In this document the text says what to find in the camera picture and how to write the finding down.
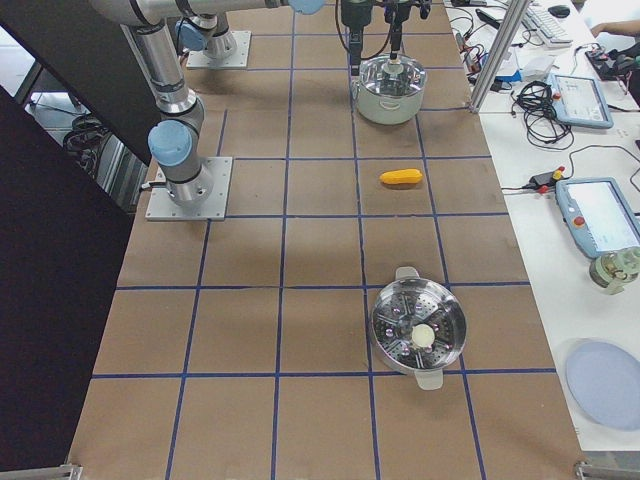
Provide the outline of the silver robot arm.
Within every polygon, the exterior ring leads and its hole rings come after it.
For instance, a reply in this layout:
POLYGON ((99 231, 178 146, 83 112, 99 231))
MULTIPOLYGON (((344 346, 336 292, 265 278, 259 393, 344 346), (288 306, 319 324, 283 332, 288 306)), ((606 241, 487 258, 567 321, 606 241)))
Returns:
MULTIPOLYGON (((334 5, 334 23, 338 38, 348 54, 350 75, 360 74, 360 67, 367 59, 380 56, 386 49, 390 58, 399 56, 402 44, 403 24, 417 8, 420 17, 426 19, 431 11, 430 1, 337 1, 334 5), (385 42, 376 53, 363 55, 364 30, 372 21, 374 7, 384 10, 388 25, 385 42)), ((229 30, 225 12, 196 14, 189 10, 176 23, 176 45, 189 51, 201 51, 213 60, 222 60, 236 51, 236 40, 229 30)))
POLYGON ((197 154, 204 106, 184 77, 166 19, 193 17, 187 1, 93 1, 103 17, 121 26, 154 96, 161 121, 148 134, 148 146, 178 205, 195 205, 210 194, 213 180, 197 154))

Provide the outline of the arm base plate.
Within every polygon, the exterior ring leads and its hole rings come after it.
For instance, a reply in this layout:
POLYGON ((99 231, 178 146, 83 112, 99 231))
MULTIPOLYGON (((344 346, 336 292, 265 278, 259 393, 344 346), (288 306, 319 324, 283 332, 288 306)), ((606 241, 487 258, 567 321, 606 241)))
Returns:
POLYGON ((149 221, 224 221, 226 217, 232 157, 200 157, 197 177, 178 184, 166 179, 158 167, 145 218, 149 221))
POLYGON ((240 70, 246 69, 251 43, 250 31, 229 30, 212 37, 203 51, 191 51, 188 69, 240 70))

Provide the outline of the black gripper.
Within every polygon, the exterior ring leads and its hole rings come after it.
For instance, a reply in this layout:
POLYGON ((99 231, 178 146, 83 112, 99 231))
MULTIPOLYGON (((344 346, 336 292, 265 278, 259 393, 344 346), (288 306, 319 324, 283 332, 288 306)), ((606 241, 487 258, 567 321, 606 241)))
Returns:
POLYGON ((384 10, 385 22, 389 24, 390 52, 389 59, 395 61, 402 42, 402 23, 410 15, 414 1, 342 1, 340 6, 340 22, 349 28, 349 68, 351 76, 360 73, 363 50, 363 29, 372 21, 374 7, 384 10))

